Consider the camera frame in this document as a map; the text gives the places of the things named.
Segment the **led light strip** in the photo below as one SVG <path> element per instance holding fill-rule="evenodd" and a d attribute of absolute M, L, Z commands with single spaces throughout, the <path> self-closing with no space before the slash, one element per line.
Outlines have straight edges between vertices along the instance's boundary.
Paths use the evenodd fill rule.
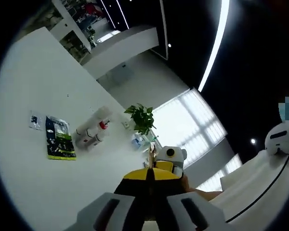
<path fill-rule="evenodd" d="M 105 10 L 106 10 L 106 12 L 107 12 L 107 14 L 108 14 L 108 16 L 109 16 L 109 18 L 110 18 L 110 21 L 111 21 L 111 23 L 112 23 L 112 25 L 114 26 L 114 28 L 116 29 L 116 27 L 115 27 L 115 24 L 114 24 L 114 22 L 112 21 L 112 19 L 111 19 L 111 17 L 110 17 L 110 14 L 108 13 L 108 11 L 107 11 L 107 8 L 105 7 L 105 4 L 103 3 L 103 1 L 101 0 L 101 2 L 102 2 L 102 4 L 103 4 L 103 6 L 104 6 L 104 8 L 105 8 Z"/>
<path fill-rule="evenodd" d="M 125 19 L 124 14 L 123 14 L 123 11 L 122 11 L 122 9 L 121 9 L 121 6 L 120 6 L 118 0 L 116 0 L 116 1 L 117 1 L 117 4 L 118 4 L 119 8 L 120 8 L 120 11 L 121 11 L 121 13 L 122 13 L 122 16 L 123 16 L 123 18 L 124 18 L 124 21 L 125 21 L 125 24 L 126 24 L 126 26 L 127 26 L 127 29 L 129 29 L 129 25 L 127 25 L 126 19 Z"/>
<path fill-rule="evenodd" d="M 204 72 L 204 75 L 202 77 L 202 80 L 200 82 L 198 91 L 201 92 L 204 85 L 206 84 L 206 81 L 209 77 L 210 71 L 213 67 L 218 49 L 221 45 L 222 38 L 223 38 L 223 33 L 225 31 L 226 27 L 226 22 L 227 22 L 227 16 L 228 16 L 228 10 L 229 10 L 229 0 L 222 0 L 222 9 L 221 9 L 221 16 L 220 16 L 220 21 L 218 23 L 218 28 L 217 28 L 217 33 L 216 33 L 216 38 L 214 41 L 212 53 L 206 68 L 206 71 Z"/>

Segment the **black ceiling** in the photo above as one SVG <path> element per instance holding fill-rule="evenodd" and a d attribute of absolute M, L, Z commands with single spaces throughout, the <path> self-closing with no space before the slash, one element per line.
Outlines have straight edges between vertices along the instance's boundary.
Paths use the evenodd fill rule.
<path fill-rule="evenodd" d="M 116 0 L 103 0 L 108 4 Z M 158 0 L 119 0 L 130 27 L 158 28 L 165 38 Z M 214 44 L 221 0 L 164 0 L 167 65 L 190 87 L 199 87 Z M 113 12 L 120 20 L 121 12 Z M 278 99 L 289 90 L 289 1 L 231 0 L 223 40 L 202 96 L 228 132 L 243 162 L 263 149 L 280 122 Z M 252 146 L 250 139 L 258 139 Z"/>

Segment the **potted plant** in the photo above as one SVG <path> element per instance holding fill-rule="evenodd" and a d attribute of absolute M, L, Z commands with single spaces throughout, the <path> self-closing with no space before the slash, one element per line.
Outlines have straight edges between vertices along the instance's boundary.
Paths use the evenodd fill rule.
<path fill-rule="evenodd" d="M 153 123 L 153 107 L 146 108 L 140 103 L 138 107 L 132 105 L 124 113 L 131 114 L 131 119 L 135 122 L 134 130 L 138 131 L 141 135 L 147 135 L 150 128 L 156 128 Z"/>

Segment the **white robot head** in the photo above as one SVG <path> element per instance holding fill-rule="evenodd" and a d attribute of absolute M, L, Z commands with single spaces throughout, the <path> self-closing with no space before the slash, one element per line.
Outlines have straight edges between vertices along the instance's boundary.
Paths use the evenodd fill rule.
<path fill-rule="evenodd" d="M 279 152 L 289 154 L 289 123 L 281 123 L 272 128 L 267 134 L 264 144 L 269 155 Z"/>

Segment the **black cable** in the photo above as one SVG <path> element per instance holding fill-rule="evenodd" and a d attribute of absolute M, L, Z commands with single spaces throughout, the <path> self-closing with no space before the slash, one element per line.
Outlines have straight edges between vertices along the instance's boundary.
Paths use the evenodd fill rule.
<path fill-rule="evenodd" d="M 245 211 L 247 211 L 249 208 L 251 208 L 255 203 L 257 203 L 257 201 L 259 201 L 265 194 L 267 191 L 269 191 L 269 189 L 273 186 L 273 184 L 277 181 L 277 179 L 279 178 L 279 176 L 282 174 L 282 172 L 284 171 L 287 163 L 289 161 L 289 156 L 287 158 L 287 160 L 284 163 L 284 166 L 282 167 L 281 171 L 278 173 L 278 175 L 274 178 L 274 180 L 271 182 L 271 184 L 264 190 L 263 193 L 260 194 L 260 196 L 258 196 L 250 205 L 248 205 L 246 208 L 244 208 L 242 211 L 240 211 L 239 213 L 237 213 L 236 215 L 234 215 L 232 218 L 230 218 L 229 220 L 226 221 L 226 223 L 229 223 L 230 221 L 233 221 L 234 219 L 236 219 L 237 217 L 239 217 L 241 214 L 243 214 Z"/>

